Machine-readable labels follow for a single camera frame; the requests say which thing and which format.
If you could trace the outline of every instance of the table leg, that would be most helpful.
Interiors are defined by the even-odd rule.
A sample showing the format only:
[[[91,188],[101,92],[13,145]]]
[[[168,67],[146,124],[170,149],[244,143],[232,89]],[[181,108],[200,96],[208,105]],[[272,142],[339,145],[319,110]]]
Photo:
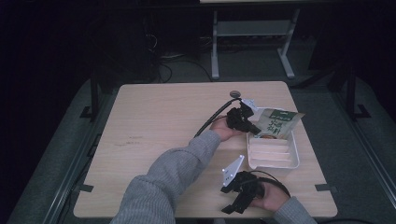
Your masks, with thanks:
[[[218,64],[218,12],[213,14],[213,49],[212,49],[212,78],[219,79],[219,64]]]
[[[196,220],[197,224],[213,224],[213,218],[199,218]]]
[[[297,19],[298,19],[298,15],[299,14],[300,14],[300,9],[297,8],[294,11],[293,18],[292,18],[291,23],[289,25],[288,33],[286,34],[285,44],[283,45],[282,48],[277,50],[277,53],[279,54],[280,61],[283,64],[283,68],[285,69],[286,76],[288,76],[288,78],[294,78],[294,73],[293,73],[293,70],[291,69],[291,66],[290,66],[290,63],[289,63],[289,59],[286,56],[286,54],[287,54],[288,49],[289,49],[291,38],[293,37],[294,28],[296,27],[296,23],[297,23]]]

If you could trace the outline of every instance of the white tray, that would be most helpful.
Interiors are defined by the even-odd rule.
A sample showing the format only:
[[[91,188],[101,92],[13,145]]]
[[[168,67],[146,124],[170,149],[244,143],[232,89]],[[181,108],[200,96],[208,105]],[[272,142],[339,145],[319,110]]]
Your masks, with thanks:
[[[259,121],[265,108],[259,107],[249,120],[253,123]],[[247,157],[250,170],[264,171],[270,175],[287,175],[300,165],[293,131],[288,139],[254,138],[252,133],[248,133]]]

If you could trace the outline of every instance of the gray sweater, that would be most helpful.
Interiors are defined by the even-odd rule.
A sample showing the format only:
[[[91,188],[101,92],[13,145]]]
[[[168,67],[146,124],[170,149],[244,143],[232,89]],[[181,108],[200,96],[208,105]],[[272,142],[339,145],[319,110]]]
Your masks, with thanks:
[[[164,152],[146,175],[135,177],[123,196],[120,211],[111,223],[175,223],[179,195],[206,168],[220,144],[219,136],[206,131],[187,147]],[[283,223],[316,223],[292,197],[274,215]]]

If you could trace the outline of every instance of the finger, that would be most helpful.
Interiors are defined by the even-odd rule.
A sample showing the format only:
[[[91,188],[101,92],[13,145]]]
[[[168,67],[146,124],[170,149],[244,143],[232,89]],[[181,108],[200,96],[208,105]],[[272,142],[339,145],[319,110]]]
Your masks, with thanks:
[[[242,133],[241,131],[233,130],[233,135],[241,135]]]
[[[250,207],[262,207],[262,199],[253,199],[253,201],[251,201]]]

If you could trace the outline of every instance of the person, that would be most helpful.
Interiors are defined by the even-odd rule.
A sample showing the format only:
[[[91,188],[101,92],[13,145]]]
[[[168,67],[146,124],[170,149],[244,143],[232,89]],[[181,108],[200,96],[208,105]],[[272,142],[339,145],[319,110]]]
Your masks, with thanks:
[[[120,211],[111,223],[175,223],[177,199],[209,164],[220,142],[242,134],[228,128],[226,118],[215,120],[210,129],[190,140],[187,147],[164,152],[146,175],[135,177],[125,191]],[[251,206],[274,212],[281,223],[316,223],[295,197],[278,187],[262,183],[265,195]]]

